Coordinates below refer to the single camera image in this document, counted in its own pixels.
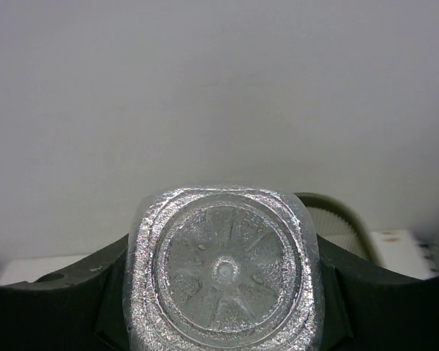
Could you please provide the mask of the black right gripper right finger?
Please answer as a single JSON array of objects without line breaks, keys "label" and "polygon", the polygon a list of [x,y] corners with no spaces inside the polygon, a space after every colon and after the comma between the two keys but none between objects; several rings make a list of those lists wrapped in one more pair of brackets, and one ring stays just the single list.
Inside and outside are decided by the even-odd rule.
[{"label": "black right gripper right finger", "polygon": [[439,276],[386,270],[318,239],[325,292],[321,350],[439,350]]}]

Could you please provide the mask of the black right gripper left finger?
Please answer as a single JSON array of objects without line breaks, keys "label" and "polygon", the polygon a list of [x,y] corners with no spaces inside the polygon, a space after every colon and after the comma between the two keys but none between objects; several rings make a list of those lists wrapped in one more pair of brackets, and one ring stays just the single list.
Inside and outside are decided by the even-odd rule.
[{"label": "black right gripper left finger", "polygon": [[127,238],[35,282],[0,286],[0,350],[128,350]]}]

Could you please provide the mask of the clear bottle green-blue label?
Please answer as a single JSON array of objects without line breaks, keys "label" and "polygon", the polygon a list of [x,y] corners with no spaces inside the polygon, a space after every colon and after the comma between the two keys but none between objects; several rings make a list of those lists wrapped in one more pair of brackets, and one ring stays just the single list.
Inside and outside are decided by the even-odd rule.
[{"label": "clear bottle green-blue label", "polygon": [[293,194],[182,186],[143,199],[122,287],[131,350],[317,350],[318,240]]}]

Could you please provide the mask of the olive green mesh bin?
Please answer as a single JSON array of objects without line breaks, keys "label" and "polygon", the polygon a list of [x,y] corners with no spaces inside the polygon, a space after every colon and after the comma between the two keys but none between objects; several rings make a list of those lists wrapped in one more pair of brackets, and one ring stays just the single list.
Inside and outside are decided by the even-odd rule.
[{"label": "olive green mesh bin", "polygon": [[380,265],[369,230],[353,209],[327,195],[297,192],[296,196],[309,211],[319,236],[362,259]]}]

